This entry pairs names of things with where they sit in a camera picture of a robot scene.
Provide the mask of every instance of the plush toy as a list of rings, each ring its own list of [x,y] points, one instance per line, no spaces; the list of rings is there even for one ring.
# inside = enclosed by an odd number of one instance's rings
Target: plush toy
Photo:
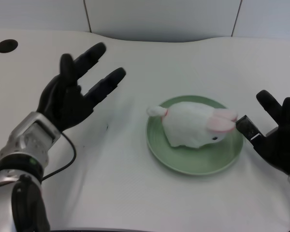
[[[180,102],[168,109],[149,107],[149,116],[160,116],[164,132],[171,146],[185,145],[199,148],[217,143],[235,128],[237,112],[195,102]]]

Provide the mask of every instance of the white tabletop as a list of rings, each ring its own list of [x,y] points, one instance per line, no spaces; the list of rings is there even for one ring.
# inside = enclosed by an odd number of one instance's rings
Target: white tabletop
[[[43,183],[52,229],[112,228],[151,232],[283,232],[290,229],[287,176],[246,143],[239,160],[209,177],[161,165],[146,146],[146,107],[178,95],[215,99],[263,133],[275,122],[255,96],[290,96],[290,42],[216,38],[192,43],[127,42],[91,33],[0,29],[18,48],[0,54],[0,149],[36,110],[63,53],[77,57],[98,42],[105,55],[80,81],[83,93],[118,67],[127,76],[83,123],[67,131],[78,157]],[[72,158],[61,138],[46,174]]]

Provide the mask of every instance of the pink inner ear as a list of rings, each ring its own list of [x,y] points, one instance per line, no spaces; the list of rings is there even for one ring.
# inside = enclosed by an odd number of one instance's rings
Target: pink inner ear
[[[235,128],[235,123],[225,118],[212,116],[208,119],[206,127],[214,132],[229,132]]]
[[[231,120],[233,122],[237,120],[237,112],[235,110],[215,109],[213,115]]]

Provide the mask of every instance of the robotic arm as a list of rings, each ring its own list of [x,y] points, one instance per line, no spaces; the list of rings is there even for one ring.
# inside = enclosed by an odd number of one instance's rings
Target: robotic arm
[[[251,142],[256,152],[270,165],[287,174],[290,181],[290,98],[282,106],[266,90],[257,100],[278,127],[264,136],[247,116],[236,122],[236,128]]]
[[[98,43],[74,61],[71,55],[62,55],[60,74],[42,92],[37,111],[12,131],[0,151],[0,232],[50,231],[41,195],[47,152],[64,130],[91,115],[126,75],[118,68],[81,94],[77,80],[105,51],[105,45]]]

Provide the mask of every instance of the round plate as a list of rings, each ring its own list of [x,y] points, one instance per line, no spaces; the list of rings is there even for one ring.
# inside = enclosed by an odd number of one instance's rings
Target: round plate
[[[199,102],[214,108],[225,108],[222,104],[200,96],[180,96],[169,99],[160,106],[168,108],[178,102]],[[208,144],[199,149],[186,146],[171,147],[162,127],[160,117],[150,117],[146,128],[147,144],[164,165],[181,173],[207,175],[222,171],[238,158],[243,146],[243,136],[237,130],[224,140]]]

